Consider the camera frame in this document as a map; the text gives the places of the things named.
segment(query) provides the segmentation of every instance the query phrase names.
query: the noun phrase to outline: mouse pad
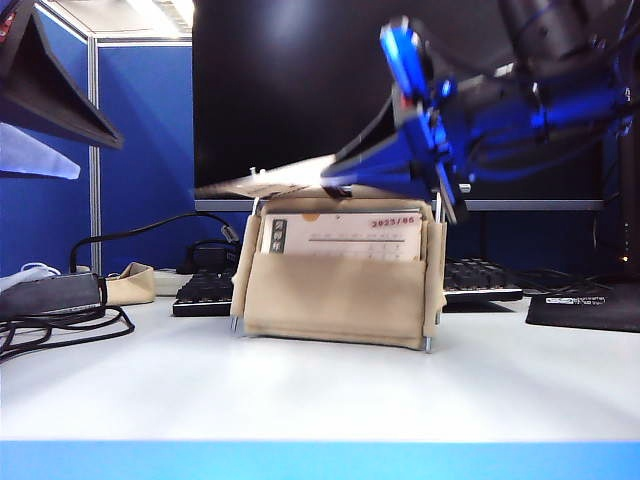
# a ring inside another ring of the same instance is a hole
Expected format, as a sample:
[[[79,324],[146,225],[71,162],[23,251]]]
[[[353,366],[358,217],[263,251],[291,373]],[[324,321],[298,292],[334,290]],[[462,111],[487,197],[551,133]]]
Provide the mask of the mouse pad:
[[[598,294],[540,295],[531,299],[531,325],[640,332],[640,283],[609,284]]]

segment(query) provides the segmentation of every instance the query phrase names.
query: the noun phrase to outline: power adapter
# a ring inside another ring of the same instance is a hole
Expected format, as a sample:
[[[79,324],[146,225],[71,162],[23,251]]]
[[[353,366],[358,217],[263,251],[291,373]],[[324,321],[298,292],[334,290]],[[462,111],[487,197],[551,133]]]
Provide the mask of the power adapter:
[[[0,319],[23,315],[73,313],[103,304],[94,273],[56,275],[14,285],[0,294]]]

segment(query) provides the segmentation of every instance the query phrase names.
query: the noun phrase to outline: beige fabric item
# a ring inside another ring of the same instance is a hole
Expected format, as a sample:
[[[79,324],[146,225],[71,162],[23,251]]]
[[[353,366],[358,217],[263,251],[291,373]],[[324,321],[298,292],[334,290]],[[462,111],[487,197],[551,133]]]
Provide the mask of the beige fabric item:
[[[419,209],[421,259],[412,262],[259,253],[269,213]],[[445,303],[444,225],[421,200],[286,198],[247,222],[234,276],[232,315],[249,335],[334,340],[420,349]]]
[[[106,279],[107,305],[151,303],[156,298],[153,267],[130,263],[117,277]]]
[[[258,245],[258,231],[260,230],[260,217],[251,215],[247,219],[247,225],[244,229],[244,240],[242,242],[242,251],[240,252],[240,260],[238,261],[238,270],[233,276],[233,296],[231,297],[231,315],[242,317],[245,306],[245,297],[247,295],[247,284],[251,275],[251,264],[253,263],[253,254]]]

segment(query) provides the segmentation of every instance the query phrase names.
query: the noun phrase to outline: black monitor screen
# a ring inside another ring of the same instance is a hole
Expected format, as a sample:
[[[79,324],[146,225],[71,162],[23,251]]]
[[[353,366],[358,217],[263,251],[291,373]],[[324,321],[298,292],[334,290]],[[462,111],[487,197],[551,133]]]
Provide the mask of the black monitor screen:
[[[421,19],[476,64],[496,67],[511,56],[493,1],[195,3],[196,187],[335,153],[352,140],[390,93],[379,34],[393,17]],[[600,170],[598,147],[523,180],[478,182],[472,196],[593,198]]]

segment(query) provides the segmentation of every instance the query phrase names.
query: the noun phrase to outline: office desk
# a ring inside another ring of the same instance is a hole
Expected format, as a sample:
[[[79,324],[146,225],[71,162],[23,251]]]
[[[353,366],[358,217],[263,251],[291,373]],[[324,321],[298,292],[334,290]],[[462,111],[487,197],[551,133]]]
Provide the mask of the office desk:
[[[2,366],[5,439],[640,439],[640,335],[442,316],[433,353],[238,338],[127,307],[133,335]]]

